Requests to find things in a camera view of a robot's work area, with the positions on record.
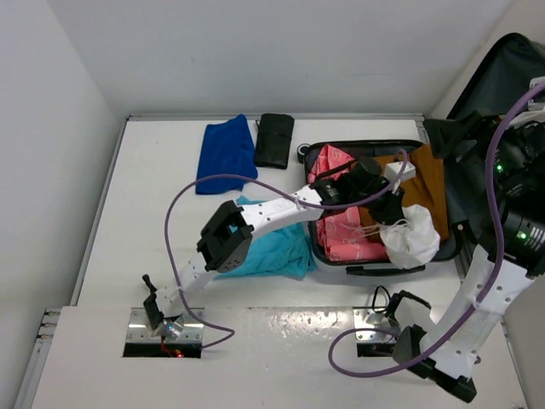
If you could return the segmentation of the white drawstring bag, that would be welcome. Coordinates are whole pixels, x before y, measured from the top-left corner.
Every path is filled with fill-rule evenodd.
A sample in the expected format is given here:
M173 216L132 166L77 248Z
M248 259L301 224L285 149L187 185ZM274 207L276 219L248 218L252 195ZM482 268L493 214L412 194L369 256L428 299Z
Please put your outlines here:
M403 207L403 218L380 227L379 235L389 261L397 268L411 269L431 262L439 251L440 236L429 210L418 204Z

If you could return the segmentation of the mustard brown cloth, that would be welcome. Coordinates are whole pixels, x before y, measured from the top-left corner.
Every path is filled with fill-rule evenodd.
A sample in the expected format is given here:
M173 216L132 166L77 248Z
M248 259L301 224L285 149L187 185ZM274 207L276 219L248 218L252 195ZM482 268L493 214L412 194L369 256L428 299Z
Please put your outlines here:
M401 183L404 189L402 205L420 205L427 208L439 234L440 243L443 244L450 236L443 160L433 157L428 144L409 153L409 159L416 168L416 176Z

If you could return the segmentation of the pink patterned garment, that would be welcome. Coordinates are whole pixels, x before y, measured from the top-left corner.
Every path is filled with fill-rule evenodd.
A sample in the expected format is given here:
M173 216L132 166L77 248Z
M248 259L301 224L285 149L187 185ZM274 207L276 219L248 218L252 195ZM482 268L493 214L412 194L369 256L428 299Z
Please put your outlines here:
M352 161L353 157L327 144L321 148L310 169L307 181L312 183L326 171ZM385 260L386 249L379 235L379 227L367 209L348 208L341 214L316 221L318 244L325 257L332 262L369 262Z

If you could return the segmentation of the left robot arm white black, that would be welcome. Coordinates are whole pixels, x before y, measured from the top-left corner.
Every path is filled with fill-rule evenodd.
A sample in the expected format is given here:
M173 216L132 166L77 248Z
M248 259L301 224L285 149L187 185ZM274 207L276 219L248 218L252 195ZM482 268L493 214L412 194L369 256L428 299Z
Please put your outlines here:
M415 173L408 159L385 167L372 158L354 159L318 174L294 193L281 192L276 199L258 204L222 203L202 228L195 254L182 267L174 268L173 284L156 287L143 275L150 291L143 307L151 333L178 337L190 297L217 276L243 266L252 242L270 232L356 206L368 208L382 225L399 223L404 217L400 184Z

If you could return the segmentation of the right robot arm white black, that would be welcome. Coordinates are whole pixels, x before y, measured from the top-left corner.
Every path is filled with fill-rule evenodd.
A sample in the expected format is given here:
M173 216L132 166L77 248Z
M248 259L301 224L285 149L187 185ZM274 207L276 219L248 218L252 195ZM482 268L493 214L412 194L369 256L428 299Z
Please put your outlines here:
M494 161L504 253L495 267L491 219L482 234L460 290L438 323L430 306L408 291L393 294L385 315L400 331L393 358L403 364L436 349L410 372L434 381L466 403L477 394L473 365L479 349L512 301L544 273L544 112L523 112L509 125ZM450 332L448 341L437 342Z

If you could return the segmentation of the open grey lined suitcase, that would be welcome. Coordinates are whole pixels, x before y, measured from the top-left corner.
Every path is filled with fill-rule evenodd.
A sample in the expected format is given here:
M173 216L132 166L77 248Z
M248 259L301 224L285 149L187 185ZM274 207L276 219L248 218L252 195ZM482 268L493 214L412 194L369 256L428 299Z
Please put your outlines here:
M476 110L503 115L528 90L531 80L543 74L543 44L519 33L509 33L486 54L445 119L462 123L463 118ZM462 234L455 230L457 226L468 228L469 238L477 244L484 217L491 219L485 196L485 161L474 159L458 164L459 145L448 158L442 159L451 236L439 247L434 258L437 262L450 260L461 250ZM494 184L499 205L495 171Z

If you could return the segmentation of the light blue t-shirt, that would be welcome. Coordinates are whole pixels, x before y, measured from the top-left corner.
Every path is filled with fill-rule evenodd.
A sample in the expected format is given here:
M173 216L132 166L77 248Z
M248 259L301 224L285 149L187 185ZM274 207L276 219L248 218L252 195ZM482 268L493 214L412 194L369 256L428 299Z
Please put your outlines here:
M310 237L301 223L253 239L245 262L218 279L287 276L304 279L316 269Z

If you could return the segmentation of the black folded pouch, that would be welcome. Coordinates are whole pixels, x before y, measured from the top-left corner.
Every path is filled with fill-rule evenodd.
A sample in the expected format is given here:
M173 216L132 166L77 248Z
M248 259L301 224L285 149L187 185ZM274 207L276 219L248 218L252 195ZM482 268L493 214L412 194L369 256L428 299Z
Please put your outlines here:
M256 167L286 170L295 119L287 114L264 113L257 125Z

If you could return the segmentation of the royal blue cloth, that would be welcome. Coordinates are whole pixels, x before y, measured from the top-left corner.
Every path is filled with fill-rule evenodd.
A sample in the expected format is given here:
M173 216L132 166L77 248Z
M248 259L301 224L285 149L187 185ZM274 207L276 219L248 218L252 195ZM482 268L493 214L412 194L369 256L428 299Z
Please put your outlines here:
M208 124L198 162L197 178L232 174L256 179L255 145L243 114L221 124Z

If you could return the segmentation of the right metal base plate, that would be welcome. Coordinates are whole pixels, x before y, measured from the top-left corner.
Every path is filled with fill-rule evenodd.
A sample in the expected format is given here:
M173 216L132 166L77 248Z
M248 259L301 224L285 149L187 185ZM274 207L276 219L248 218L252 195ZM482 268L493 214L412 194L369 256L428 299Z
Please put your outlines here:
M393 343L399 334L399 327L384 313L371 308L354 308L353 325L357 343Z

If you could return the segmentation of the metal base plate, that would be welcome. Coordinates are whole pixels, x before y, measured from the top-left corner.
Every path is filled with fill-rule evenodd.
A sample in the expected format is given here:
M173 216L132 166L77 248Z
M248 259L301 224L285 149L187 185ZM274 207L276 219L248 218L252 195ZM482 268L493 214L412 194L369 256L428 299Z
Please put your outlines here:
M371 308L354 308L353 325L357 343L393 343L399 334L399 327L384 313Z
M167 343L200 343L204 325L183 314L175 321L165 320L153 330L144 308L132 308L125 341L127 343L159 343L164 337Z

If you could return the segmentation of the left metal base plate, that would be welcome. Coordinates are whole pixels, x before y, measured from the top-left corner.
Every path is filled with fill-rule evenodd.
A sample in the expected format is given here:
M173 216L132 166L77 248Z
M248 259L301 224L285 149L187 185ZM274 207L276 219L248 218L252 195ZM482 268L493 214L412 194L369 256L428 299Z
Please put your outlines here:
M183 314L175 321L165 320L153 330L144 308L132 308L125 341L127 343L159 343L164 337L167 343L200 343L204 325Z

